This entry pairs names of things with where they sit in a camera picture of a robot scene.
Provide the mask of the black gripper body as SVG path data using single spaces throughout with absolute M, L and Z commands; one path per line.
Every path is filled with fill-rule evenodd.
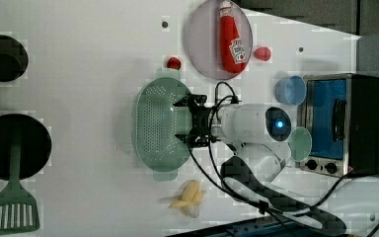
M 192 128 L 191 134 L 209 135 L 211 133 L 210 119 L 215 112 L 215 108 L 207 108 L 205 106 L 195 106 L 190 109 Z

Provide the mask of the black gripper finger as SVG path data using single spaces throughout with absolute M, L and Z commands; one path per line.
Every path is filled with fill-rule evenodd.
M 176 138 L 189 148 L 206 147 L 209 144 L 209 136 L 206 134 L 176 134 Z
M 188 94 L 174 103 L 175 107 L 202 107 L 207 101 L 206 95 Z

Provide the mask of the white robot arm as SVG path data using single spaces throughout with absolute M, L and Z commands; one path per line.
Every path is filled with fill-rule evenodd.
M 230 158 L 213 165 L 219 179 L 215 185 L 223 193 L 261 214 L 283 217 L 322 234 L 346 232 L 344 221 L 322 209 L 322 200 L 308 204 L 272 184 L 285 162 L 270 146 L 287 142 L 293 134 L 285 110 L 265 104 L 242 105 L 235 96 L 227 96 L 211 108 L 204 105 L 205 101 L 204 95 L 188 94 L 174 103 L 191 115 L 189 133 L 177 134 L 176 138 L 190 150 L 210 148 L 217 141 L 231 148 Z

